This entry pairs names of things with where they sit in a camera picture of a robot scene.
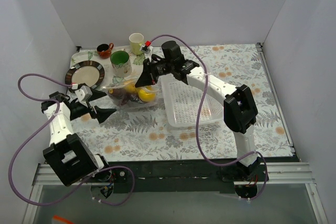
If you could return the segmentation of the yellow fake lemon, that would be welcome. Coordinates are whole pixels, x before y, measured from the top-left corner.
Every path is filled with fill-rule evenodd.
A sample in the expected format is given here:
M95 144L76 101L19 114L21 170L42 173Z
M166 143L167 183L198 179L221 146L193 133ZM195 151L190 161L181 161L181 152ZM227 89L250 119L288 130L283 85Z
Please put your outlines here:
M144 89L139 89L138 90L138 96L140 100L144 103L149 103L155 100L156 94L152 92L148 92Z

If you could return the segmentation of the polka dot zip top bag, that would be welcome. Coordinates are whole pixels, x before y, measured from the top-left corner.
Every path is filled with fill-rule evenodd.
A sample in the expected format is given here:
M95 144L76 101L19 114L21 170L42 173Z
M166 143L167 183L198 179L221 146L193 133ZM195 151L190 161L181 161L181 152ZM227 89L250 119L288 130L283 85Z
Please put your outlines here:
M153 86L137 88L137 78L120 79L102 90L112 100L114 105L120 108L135 109L146 108L156 105L158 89Z

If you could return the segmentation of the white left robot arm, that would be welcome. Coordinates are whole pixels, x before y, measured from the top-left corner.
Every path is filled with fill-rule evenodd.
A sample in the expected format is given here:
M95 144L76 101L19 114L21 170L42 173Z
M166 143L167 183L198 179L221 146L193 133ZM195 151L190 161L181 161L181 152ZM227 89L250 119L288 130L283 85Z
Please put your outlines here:
M41 104L44 115L48 118L55 116L49 125L50 143L43 150L43 156L65 186L91 174L100 182L111 178L112 170L106 159L100 154L93 154L71 125L72 120L85 114L99 123L104 122L116 109L101 109L91 106L89 102L105 96L104 92L94 90L86 105L83 105L79 99L70 101L69 96L55 92L49 96L49 101Z

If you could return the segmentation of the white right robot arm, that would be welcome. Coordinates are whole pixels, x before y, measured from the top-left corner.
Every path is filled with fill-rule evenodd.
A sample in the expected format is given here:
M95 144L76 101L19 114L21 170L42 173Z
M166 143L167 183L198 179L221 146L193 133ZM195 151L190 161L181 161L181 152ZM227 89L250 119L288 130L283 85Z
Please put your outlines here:
M151 42L141 45L148 56L143 61L143 70L135 83L135 88L157 84L159 77L172 74L178 81L203 91L223 106L224 122L233 131L237 158L230 162L238 169L242 180L251 180L257 174L260 164L255 149L254 124L258 110L248 86L236 87L208 73L202 61L186 60L179 45L173 41L162 44L163 57L152 53Z

